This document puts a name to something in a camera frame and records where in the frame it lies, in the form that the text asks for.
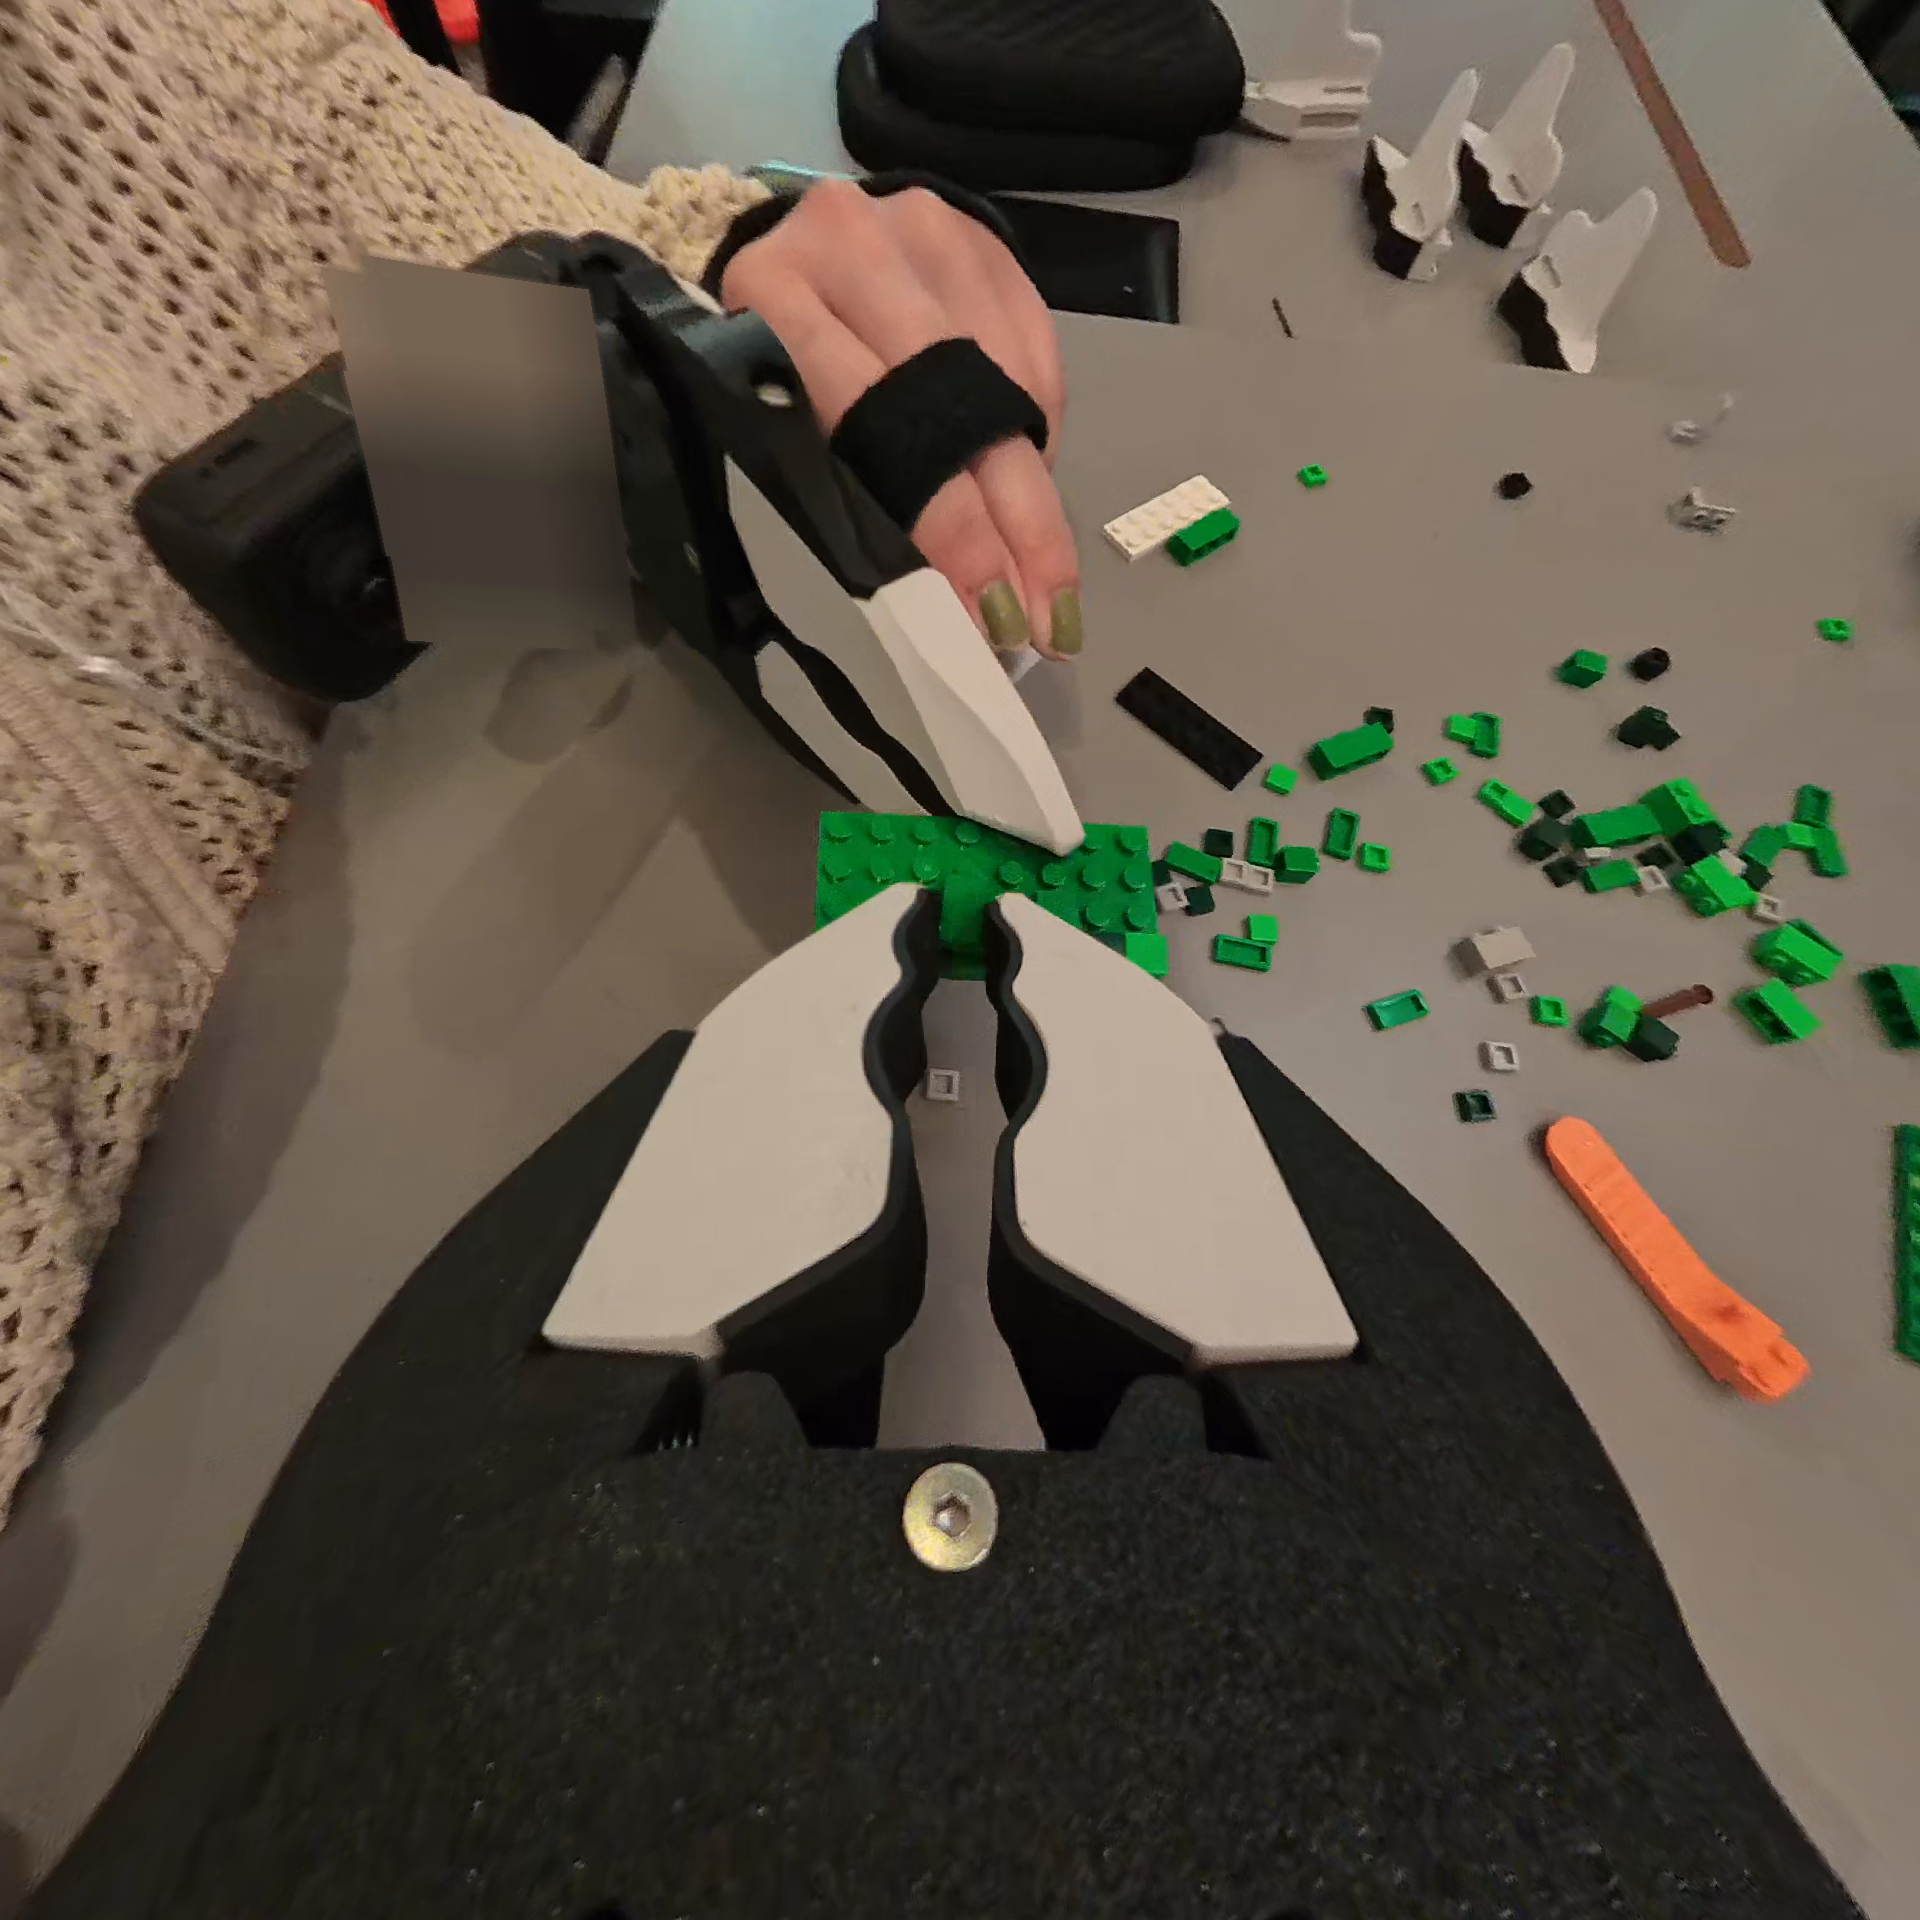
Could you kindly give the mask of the black lego plate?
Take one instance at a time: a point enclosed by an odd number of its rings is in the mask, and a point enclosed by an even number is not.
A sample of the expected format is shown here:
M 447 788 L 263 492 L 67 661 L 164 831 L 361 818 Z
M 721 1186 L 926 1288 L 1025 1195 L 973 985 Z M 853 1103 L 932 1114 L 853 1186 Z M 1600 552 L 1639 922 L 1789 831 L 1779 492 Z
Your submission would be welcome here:
M 1172 746 L 1223 798 L 1264 759 L 1239 727 L 1223 727 L 1150 661 L 1119 692 L 1119 715 L 1143 724 L 1160 746 Z

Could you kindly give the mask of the narrow green lego plate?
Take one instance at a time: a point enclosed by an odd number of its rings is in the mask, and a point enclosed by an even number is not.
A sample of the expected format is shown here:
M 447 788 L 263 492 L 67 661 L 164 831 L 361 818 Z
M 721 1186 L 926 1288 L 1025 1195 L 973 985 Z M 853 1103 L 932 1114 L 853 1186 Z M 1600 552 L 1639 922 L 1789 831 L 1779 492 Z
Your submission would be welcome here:
M 1920 1128 L 1891 1135 L 1891 1332 L 1920 1360 Z

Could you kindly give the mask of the pile of small lego pieces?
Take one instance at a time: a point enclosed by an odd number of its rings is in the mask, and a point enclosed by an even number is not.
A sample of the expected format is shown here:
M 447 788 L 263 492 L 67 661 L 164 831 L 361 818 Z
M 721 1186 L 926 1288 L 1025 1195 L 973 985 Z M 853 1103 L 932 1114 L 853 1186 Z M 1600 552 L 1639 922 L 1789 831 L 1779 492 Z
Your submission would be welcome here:
M 1268 900 L 1212 886 L 1172 985 L 1264 1049 L 1377 1155 L 1596 1115 L 1620 1149 L 1857 1186 L 1920 1115 L 1859 971 L 1920 964 L 1920 636 L 1736 614 L 1660 679 L 1596 655 L 1205 652 L 1169 661 L 1264 759 L 1223 798 L 1101 706 L 1101 798 L 1150 847 L 1231 830 Z M 1533 964 L 1457 941 L 1523 922 Z

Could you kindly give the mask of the black padded case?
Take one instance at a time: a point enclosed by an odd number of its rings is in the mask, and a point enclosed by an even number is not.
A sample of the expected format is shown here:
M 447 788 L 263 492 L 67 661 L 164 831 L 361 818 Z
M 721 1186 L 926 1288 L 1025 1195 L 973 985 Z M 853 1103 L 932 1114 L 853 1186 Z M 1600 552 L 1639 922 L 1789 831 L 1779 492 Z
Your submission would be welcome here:
M 1212 0 L 876 0 L 831 56 L 861 173 L 981 194 L 1172 184 L 1239 99 L 1246 56 Z

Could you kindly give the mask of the orange brick separator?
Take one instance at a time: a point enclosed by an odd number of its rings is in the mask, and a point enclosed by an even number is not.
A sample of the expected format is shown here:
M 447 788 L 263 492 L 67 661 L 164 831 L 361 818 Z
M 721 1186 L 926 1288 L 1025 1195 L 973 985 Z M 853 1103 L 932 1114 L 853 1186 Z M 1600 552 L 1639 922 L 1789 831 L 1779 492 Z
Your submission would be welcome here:
M 1589 1115 L 1550 1128 L 1550 1179 L 1715 1386 L 1743 1398 L 1779 1398 L 1809 1386 L 1809 1352 L 1693 1259 L 1693 1241 L 1651 1206 L 1651 1195 Z

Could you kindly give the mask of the person's left hand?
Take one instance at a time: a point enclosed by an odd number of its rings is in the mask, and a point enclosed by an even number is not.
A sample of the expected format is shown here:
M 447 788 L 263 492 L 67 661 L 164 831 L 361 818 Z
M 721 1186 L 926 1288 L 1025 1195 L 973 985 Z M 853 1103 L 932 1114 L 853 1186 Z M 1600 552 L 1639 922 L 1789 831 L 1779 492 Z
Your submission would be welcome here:
M 1047 412 L 1047 444 L 981 444 L 910 534 L 995 655 L 1085 652 L 1079 534 L 1055 484 L 1063 332 L 1025 271 L 973 212 L 932 184 L 864 194 L 814 177 L 773 239 L 732 252 L 709 303 L 777 332 L 814 432 L 841 432 L 932 337 L 973 337 Z

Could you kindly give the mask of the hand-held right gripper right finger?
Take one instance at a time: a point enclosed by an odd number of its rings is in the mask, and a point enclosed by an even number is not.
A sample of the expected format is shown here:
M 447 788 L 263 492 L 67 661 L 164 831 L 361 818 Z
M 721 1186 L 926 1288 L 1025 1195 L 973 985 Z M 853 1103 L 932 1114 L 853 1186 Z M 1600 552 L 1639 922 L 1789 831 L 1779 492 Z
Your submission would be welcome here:
M 1348 1360 L 1349 1313 L 1223 1036 L 1020 891 L 981 948 L 1003 1103 L 985 1313 L 1011 1360 Z

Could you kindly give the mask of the person's left forearm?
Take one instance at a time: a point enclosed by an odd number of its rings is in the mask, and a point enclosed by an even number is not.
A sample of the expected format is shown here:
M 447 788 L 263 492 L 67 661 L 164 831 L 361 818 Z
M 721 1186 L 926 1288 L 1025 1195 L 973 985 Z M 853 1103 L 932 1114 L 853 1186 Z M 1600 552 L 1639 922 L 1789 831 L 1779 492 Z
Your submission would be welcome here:
M 590 173 L 425 68 L 361 0 L 0 10 L 0 636 L 177 706 L 249 706 L 231 639 L 132 524 L 139 481 L 335 356 L 320 278 L 627 239 L 670 278 L 763 184 Z

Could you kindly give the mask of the green lego baseplate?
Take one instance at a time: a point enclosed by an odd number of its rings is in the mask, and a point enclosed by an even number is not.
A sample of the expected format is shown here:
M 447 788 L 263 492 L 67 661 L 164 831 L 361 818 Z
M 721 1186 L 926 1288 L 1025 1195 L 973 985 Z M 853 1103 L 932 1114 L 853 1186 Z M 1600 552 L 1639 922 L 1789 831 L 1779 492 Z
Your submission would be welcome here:
M 1020 891 L 1047 915 L 1093 936 L 1101 948 L 1160 941 L 1160 872 L 1143 830 L 1085 830 L 1079 851 L 1038 851 L 1020 831 L 932 818 L 932 807 L 830 807 L 811 915 L 831 922 L 876 891 L 936 891 L 936 971 L 981 983 L 985 900 Z

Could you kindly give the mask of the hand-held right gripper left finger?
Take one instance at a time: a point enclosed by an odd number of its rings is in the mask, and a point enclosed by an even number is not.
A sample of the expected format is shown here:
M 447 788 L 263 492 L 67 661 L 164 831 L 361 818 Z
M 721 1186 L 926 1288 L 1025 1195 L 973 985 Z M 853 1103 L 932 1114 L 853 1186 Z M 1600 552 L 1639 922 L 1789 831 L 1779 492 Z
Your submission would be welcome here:
M 876 1272 L 910 1282 L 864 1339 L 887 1352 L 926 1295 L 914 1085 L 926 891 L 885 886 L 693 1023 L 542 1343 L 734 1360 L 777 1306 L 830 1306 L 830 1282 Z

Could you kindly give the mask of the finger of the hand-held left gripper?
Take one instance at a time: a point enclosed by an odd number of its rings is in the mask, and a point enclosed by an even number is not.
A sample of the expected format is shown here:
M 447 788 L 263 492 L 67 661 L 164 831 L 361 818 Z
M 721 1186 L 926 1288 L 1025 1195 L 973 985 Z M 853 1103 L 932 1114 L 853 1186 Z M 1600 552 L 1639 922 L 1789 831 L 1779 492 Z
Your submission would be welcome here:
M 1038 715 L 973 636 L 945 574 L 910 571 L 899 581 L 841 593 L 734 462 L 732 462 L 732 524 L 749 546 L 763 609 L 777 614 L 773 639 L 814 652 L 841 669 L 887 669 L 926 715 L 936 778 L 961 818 L 1020 831 L 1038 851 L 1085 847 L 1085 818 Z
M 753 692 L 800 736 L 800 750 L 853 798 L 853 807 L 961 818 L 926 715 L 887 669 L 841 669 L 814 652 L 763 639 Z

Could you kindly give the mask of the white lego plate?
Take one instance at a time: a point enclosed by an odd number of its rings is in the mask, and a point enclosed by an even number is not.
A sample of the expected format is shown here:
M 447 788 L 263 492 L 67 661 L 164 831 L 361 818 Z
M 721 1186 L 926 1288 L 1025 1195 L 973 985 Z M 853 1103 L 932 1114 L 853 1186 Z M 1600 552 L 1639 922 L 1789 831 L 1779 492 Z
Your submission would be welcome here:
M 1119 519 L 1101 524 L 1101 546 L 1106 546 L 1119 557 L 1143 557 L 1143 552 L 1169 552 L 1169 546 L 1172 546 L 1184 524 L 1196 524 L 1205 512 L 1231 512 L 1231 492 L 1223 492 L 1212 481 L 1184 481 L 1184 484 L 1169 484 L 1169 492 L 1119 512 Z

